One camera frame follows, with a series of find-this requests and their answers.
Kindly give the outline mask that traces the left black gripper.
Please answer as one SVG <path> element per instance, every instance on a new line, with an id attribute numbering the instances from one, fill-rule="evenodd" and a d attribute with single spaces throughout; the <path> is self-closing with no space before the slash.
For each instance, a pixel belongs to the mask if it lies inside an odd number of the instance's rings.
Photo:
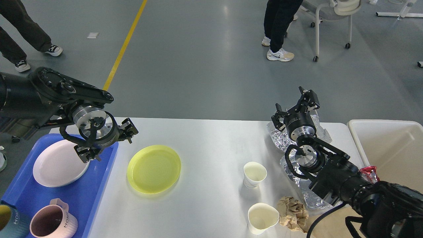
<path id="1" fill-rule="evenodd" d="M 76 107 L 72 119 L 85 143 L 78 142 L 74 150 L 85 164 L 92 160 L 101 161 L 104 148 L 115 142 L 127 140 L 132 144 L 133 137 L 139 134 L 130 118 L 118 126 L 110 113 L 92 105 Z"/>

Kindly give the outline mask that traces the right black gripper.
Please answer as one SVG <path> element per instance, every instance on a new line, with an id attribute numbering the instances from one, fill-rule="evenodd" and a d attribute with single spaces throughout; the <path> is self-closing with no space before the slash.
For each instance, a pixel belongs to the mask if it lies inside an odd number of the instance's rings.
<path id="1" fill-rule="evenodd" d="M 281 105 L 276 103 L 276 112 L 272 116 L 275 129 L 282 132 L 287 128 L 290 139 L 298 139 L 302 135 L 316 136 L 316 127 L 312 120 L 310 111 L 320 108 L 320 102 L 313 90 L 305 90 L 299 86 L 301 97 L 295 105 L 295 112 L 283 111 Z"/>

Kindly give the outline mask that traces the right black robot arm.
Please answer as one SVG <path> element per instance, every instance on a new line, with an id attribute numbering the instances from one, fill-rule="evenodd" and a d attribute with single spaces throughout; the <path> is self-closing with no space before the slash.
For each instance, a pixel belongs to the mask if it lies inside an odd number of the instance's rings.
<path id="1" fill-rule="evenodd" d="M 350 205 L 359 217 L 345 218 L 354 238 L 360 237 L 352 223 L 360 223 L 366 238 L 421 238 L 423 236 L 422 193 L 395 183 L 370 182 L 346 152 L 317 137 L 311 110 L 319 108 L 313 90 L 299 87 L 301 98 L 297 104 L 283 111 L 276 104 L 271 117 L 278 131 L 287 131 L 294 142 L 285 151 L 285 161 L 293 176 L 310 180 L 309 188 L 331 205 L 342 204 L 321 215 L 308 230 L 313 229 L 331 213 Z"/>

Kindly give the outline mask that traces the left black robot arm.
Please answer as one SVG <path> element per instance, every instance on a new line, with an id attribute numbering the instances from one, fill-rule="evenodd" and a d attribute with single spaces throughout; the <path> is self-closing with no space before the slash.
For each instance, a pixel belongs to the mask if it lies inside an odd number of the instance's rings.
<path id="1" fill-rule="evenodd" d="M 0 81 L 2 133 L 27 140 L 41 129 L 59 128 L 83 163 L 100 161 L 105 148 L 131 143 L 138 134 L 130 118 L 119 125 L 104 109 L 114 101 L 108 91 L 50 68 L 27 77 L 2 72 Z"/>

